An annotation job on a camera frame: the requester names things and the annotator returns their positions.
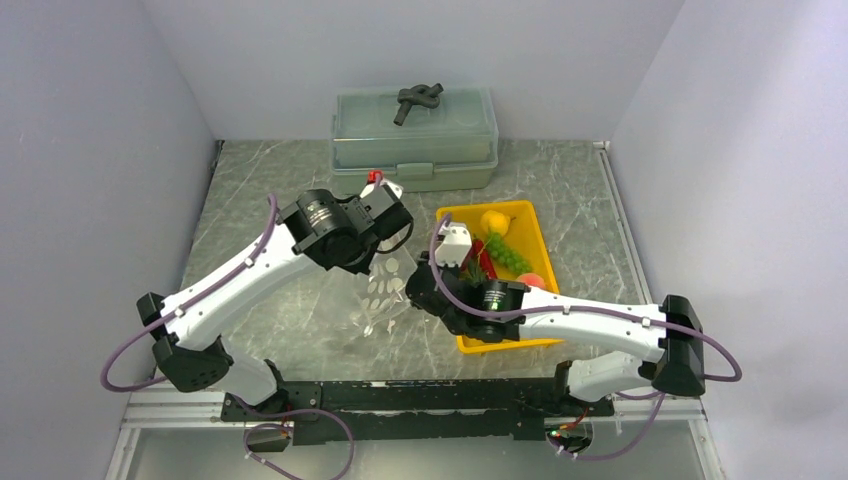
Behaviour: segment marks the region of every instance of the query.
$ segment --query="box latch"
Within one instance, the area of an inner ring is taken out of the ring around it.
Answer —
[[[397,166],[397,178],[404,180],[430,180],[433,178],[432,163],[401,163]]]

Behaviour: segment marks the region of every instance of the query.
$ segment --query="red pepper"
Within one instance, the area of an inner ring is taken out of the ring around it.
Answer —
[[[486,245],[483,243],[483,240],[474,239],[471,242],[471,254],[477,257],[477,263],[486,272],[489,280],[498,278],[498,274],[495,273],[495,265],[492,263],[492,258],[489,257],[489,252],[486,251]]]

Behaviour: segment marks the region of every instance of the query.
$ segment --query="red cap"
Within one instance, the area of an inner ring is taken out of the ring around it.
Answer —
[[[368,172],[368,183],[376,182],[378,173],[380,174],[380,177],[386,178],[386,177],[383,176],[382,170],[371,170],[370,172]]]

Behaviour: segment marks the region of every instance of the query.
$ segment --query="black motor joint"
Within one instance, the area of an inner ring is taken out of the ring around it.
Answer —
[[[454,305],[439,289],[428,263],[429,253],[422,252],[415,273],[406,282],[406,296],[412,306],[439,317],[453,335],[465,335],[486,343],[518,340],[518,326],[525,317],[485,318],[466,313]],[[463,304],[477,310],[503,312],[521,308],[527,286],[523,283],[490,280],[472,285],[459,279],[458,268],[439,268],[442,282]]]
[[[391,186],[380,185],[365,197],[338,199],[328,190],[307,190],[280,211],[295,240],[292,251],[326,270],[339,267],[368,273],[377,247],[412,222]]]

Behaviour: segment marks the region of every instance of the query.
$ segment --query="storage box lid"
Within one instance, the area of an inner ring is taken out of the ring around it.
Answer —
[[[345,90],[338,96],[333,124],[334,143],[398,139],[492,137],[497,125],[489,90],[451,87],[439,95],[434,109],[413,106],[403,126],[393,123],[403,88]]]

